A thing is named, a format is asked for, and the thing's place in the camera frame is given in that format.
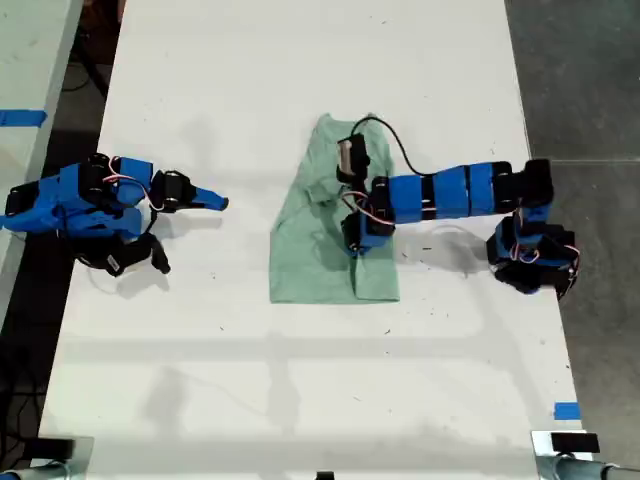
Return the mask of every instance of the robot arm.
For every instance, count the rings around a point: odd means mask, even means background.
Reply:
[[[375,177],[368,192],[370,159],[364,136],[355,133],[354,127],[338,147],[337,177],[350,187],[342,198],[353,211],[342,222],[350,254],[364,255],[383,245],[397,225],[513,212],[487,241],[496,278],[524,293],[553,285],[558,296],[575,282],[579,261],[575,236],[560,225],[546,223],[553,200],[548,160],[530,160],[521,172],[512,172],[508,162],[492,162],[433,174]],[[347,202],[349,197],[355,202]]]
[[[149,162],[94,154],[58,175],[12,188],[0,226],[14,232],[57,231],[69,241],[75,258],[113,276],[149,256],[158,270],[168,273],[162,245],[150,233],[158,213],[222,211],[229,200],[193,186],[180,172],[152,174]],[[152,214],[143,231],[135,206],[145,197]]]

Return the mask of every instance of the concrete floor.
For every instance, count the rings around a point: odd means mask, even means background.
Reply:
[[[561,311],[584,425],[599,434],[603,460],[638,466],[640,1],[507,0],[507,8],[532,151],[554,160],[552,220],[576,231],[583,252]],[[70,67],[65,86],[83,79]],[[48,162],[95,149],[103,108],[93,85],[63,93]]]

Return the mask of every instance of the white wire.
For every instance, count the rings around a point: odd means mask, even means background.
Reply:
[[[350,204],[349,202],[347,202],[346,197],[360,197],[363,199],[368,199],[369,196],[367,194],[362,192],[357,192],[355,190],[349,190],[347,192],[344,192],[342,195],[340,195],[340,199],[345,203],[345,205],[347,205],[347,207],[351,209],[352,212],[355,210],[358,210],[360,213],[366,215],[367,217],[371,218],[372,220],[375,220],[378,223],[381,223],[382,225],[391,225],[391,226],[395,225],[395,222],[391,222],[389,220],[383,220],[382,218],[376,217],[373,213],[365,210],[360,205],[358,205],[357,201],[355,205]]]
[[[111,162],[113,162],[114,160],[118,159],[120,157],[111,157],[109,159],[109,163],[107,164],[107,166],[109,167],[109,171],[111,172],[111,175],[104,177],[102,179],[103,182],[111,182],[111,183],[116,183],[118,180],[131,180],[133,181],[133,183],[135,183],[136,185],[138,185],[142,191],[144,192],[144,196],[147,198],[147,201],[149,202],[149,206],[155,210],[156,212],[161,212],[162,210],[164,210],[164,205],[162,205],[161,207],[156,207],[153,202],[151,201],[151,197],[149,197],[149,192],[147,192],[147,189],[144,187],[144,185],[142,185],[140,183],[140,181],[136,178],[130,177],[129,175],[121,175],[118,172],[116,172],[113,167],[111,166]]]

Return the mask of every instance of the black cable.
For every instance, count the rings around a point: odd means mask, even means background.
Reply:
[[[67,68],[69,68],[69,67],[81,68],[82,65],[69,64],[67,66]],[[89,82],[91,82],[91,77],[87,73],[87,78],[85,78],[85,80],[80,85],[78,85],[77,87],[63,88],[62,92],[63,93],[77,92],[78,90],[82,90],[84,87],[89,85]]]
[[[82,82],[80,85],[78,85],[77,87],[63,88],[62,89],[62,93],[73,93],[73,92],[77,92],[78,90],[82,90],[84,87],[89,85],[90,81],[91,81],[91,79],[89,77],[87,77],[87,79],[84,82]]]
[[[378,123],[381,123],[382,125],[384,125],[389,129],[389,131],[393,134],[394,138],[396,139],[396,142],[398,143],[398,147],[400,147],[400,151],[402,152],[402,156],[404,157],[404,161],[407,164],[407,167],[409,167],[409,170],[411,170],[416,175],[420,175],[421,177],[424,177],[425,175],[427,175],[426,173],[420,173],[418,170],[413,168],[413,165],[411,165],[411,162],[409,161],[409,157],[407,156],[407,151],[404,149],[404,145],[402,145],[402,142],[400,141],[400,137],[398,137],[398,134],[393,129],[393,127],[389,125],[387,122],[385,122],[384,120],[382,120],[381,118],[374,117],[372,115],[367,115],[366,117],[361,118],[353,125],[353,128],[351,129],[351,136],[353,136],[356,133],[356,129],[360,125],[362,125],[365,122],[368,122],[369,120],[374,120]]]

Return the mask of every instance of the white tabletop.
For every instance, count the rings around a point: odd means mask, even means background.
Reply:
[[[128,2],[100,150],[231,203],[158,222],[166,277],[76,265],[41,433],[95,437],[89,478],[537,478],[575,392],[554,293],[476,258],[499,218],[400,228],[399,303],[269,302],[314,123],[370,111],[423,171],[521,168],[502,0]]]
[[[0,128],[0,212],[12,187],[42,174],[82,0],[0,1],[0,109],[44,110],[41,128]],[[0,230],[0,327],[24,241]]]

